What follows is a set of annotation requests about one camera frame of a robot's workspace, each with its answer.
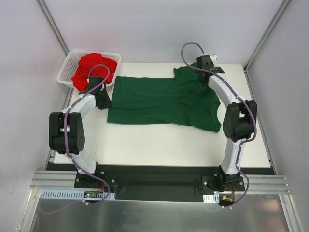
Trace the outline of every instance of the white work surface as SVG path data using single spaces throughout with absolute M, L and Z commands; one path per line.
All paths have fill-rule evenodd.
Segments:
M 173 78 L 173 68 L 184 64 L 123 63 L 118 76 Z M 230 84 L 247 99 L 251 99 L 241 65 L 220 65 Z M 75 90 L 72 101 L 78 91 Z M 221 103 L 218 119 L 222 123 L 225 107 Z M 219 166 L 225 154 L 226 137 L 219 133 L 175 124 L 118 125 L 107 123 L 108 110 L 94 109 L 83 119 L 85 148 L 99 164 Z M 256 139 L 246 144 L 242 167 L 270 167 L 259 130 Z M 71 161 L 56 153 L 54 163 Z

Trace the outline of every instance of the red cloth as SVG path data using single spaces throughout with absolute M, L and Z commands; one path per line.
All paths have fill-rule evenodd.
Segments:
M 76 73 L 74 77 L 72 78 L 73 85 L 75 86 L 75 88 L 78 89 L 78 91 L 85 90 L 86 86 L 88 85 L 88 82 L 87 82 L 88 74 L 89 74 L 90 69 L 93 66 L 97 64 L 104 64 L 110 69 L 111 73 L 106 80 L 107 84 L 112 82 L 112 76 L 117 67 L 116 61 L 103 57 L 99 53 L 90 53 L 90 54 L 83 56 L 81 60 L 78 62 L 78 64 L 79 64 L 79 67 L 77 68 Z M 107 69 L 104 67 L 96 67 L 91 72 L 91 76 L 99 76 L 99 77 L 105 78 L 107 75 L 107 72 L 108 72 Z

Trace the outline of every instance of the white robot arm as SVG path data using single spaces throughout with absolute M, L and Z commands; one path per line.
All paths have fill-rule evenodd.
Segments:
M 219 166 L 217 176 L 207 182 L 209 188 L 222 192 L 226 187 L 229 188 L 235 182 L 241 181 L 239 165 L 245 146 L 244 142 L 254 133 L 257 106 L 254 100 L 246 100 L 230 84 L 227 84 L 224 71 L 217 67 L 216 55 L 197 57 L 197 70 L 201 84 L 214 90 L 226 107 L 222 126 L 227 137 L 225 156 Z
M 232 87 L 228 88 L 225 84 L 226 75 L 224 71 L 217 67 L 216 56 L 202 55 L 197 58 L 197 66 L 203 70 L 209 70 L 218 76 L 211 75 L 207 72 L 199 71 L 198 79 L 204 87 L 209 87 L 216 92 L 218 97 L 225 105 L 227 111 L 223 122 L 223 130 L 227 137 L 225 157 L 219 166 L 216 177 L 208 181 L 208 187 L 215 191 L 224 191 L 226 186 L 239 182 L 240 173 L 237 166 L 240 163 L 243 147 L 240 146 L 243 141 L 249 139 L 253 133 L 253 122 L 244 104 L 238 99 L 240 96 L 236 91 L 232 92 Z M 96 87 L 101 82 L 99 77 L 89 78 L 89 90 Z M 49 146 L 52 150 L 56 150 L 59 154 L 66 154 L 64 139 L 64 116 L 68 113 L 68 157 L 74 159 L 79 174 L 94 174 L 98 172 L 98 164 L 84 149 L 84 129 L 82 119 L 93 108 L 108 108 L 111 101 L 105 89 L 101 87 L 91 94 L 80 94 L 79 102 L 74 103 L 74 107 L 69 106 L 61 112 L 52 112 L 50 114 L 49 127 Z M 256 120 L 256 103 L 253 100 L 246 101 Z

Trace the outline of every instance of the laundry basket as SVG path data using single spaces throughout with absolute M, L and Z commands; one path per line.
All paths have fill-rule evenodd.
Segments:
M 69 52 L 67 57 L 64 59 L 63 64 L 58 72 L 57 81 L 59 83 L 66 84 L 71 88 L 74 88 L 72 77 L 74 77 L 75 72 L 78 68 L 78 62 L 80 61 L 81 57 L 94 52 L 95 51 L 83 51 L 83 50 L 74 50 Z M 106 84 L 106 86 L 112 86 L 115 82 L 118 70 L 120 68 L 121 55 L 118 53 L 111 53 L 111 52 L 95 52 L 95 53 L 100 53 L 102 54 L 102 56 L 115 60 L 117 62 L 117 67 L 113 74 L 112 81 L 109 84 Z

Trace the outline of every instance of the white wall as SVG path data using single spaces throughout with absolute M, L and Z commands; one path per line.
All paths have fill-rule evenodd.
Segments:
M 249 70 L 279 174 L 288 176 L 305 231 L 309 201 L 309 1 L 294 0 Z
M 0 231 L 11 232 L 67 88 L 56 82 L 64 54 L 35 0 L 1 1 L 0 49 Z
M 46 0 L 70 50 L 118 52 L 123 62 L 181 63 L 200 43 L 245 65 L 282 0 Z M 187 48 L 193 62 L 196 48 Z

